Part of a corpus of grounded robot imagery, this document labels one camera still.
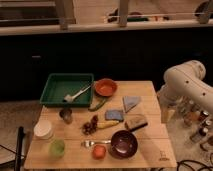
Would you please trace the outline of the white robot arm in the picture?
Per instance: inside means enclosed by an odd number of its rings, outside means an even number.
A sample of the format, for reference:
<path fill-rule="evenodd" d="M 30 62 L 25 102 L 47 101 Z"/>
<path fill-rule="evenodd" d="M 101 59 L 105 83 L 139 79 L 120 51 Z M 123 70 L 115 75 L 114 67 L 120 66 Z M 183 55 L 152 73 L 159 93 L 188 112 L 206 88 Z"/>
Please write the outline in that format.
<path fill-rule="evenodd" d="M 213 114 L 213 87 L 203 82 L 205 66 L 197 60 L 170 67 L 164 72 L 165 84 L 158 91 L 162 108 L 176 105 L 185 96 L 202 109 Z"/>

